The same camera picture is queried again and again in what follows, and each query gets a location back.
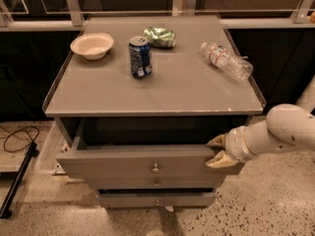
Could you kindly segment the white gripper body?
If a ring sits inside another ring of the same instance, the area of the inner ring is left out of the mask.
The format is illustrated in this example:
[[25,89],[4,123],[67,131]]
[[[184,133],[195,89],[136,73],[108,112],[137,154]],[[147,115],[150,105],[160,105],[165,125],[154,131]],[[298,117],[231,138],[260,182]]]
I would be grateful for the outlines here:
[[246,137],[247,134],[249,134],[249,128],[240,126],[231,129],[225,137],[225,151],[227,154],[233,159],[243,163],[257,158],[257,155],[254,154],[247,145],[249,141]]

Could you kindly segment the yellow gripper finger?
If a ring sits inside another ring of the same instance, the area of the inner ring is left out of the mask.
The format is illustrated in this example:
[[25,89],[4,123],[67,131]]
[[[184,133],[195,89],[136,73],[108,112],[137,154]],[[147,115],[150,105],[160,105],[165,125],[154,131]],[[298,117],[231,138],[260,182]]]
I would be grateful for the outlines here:
[[226,134],[220,134],[210,141],[208,141],[207,146],[209,148],[225,148]]
[[211,168],[225,168],[236,165],[238,160],[232,158],[225,150],[221,150],[214,158],[205,162]]

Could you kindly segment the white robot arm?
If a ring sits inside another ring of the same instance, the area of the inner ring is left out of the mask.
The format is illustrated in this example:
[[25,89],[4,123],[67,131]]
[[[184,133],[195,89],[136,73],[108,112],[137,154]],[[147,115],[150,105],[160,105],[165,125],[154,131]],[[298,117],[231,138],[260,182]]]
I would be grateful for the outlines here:
[[281,154],[298,148],[315,150],[315,76],[296,104],[274,106],[266,119],[248,126],[239,126],[207,143],[220,151],[206,165],[224,168],[247,162],[267,153]]

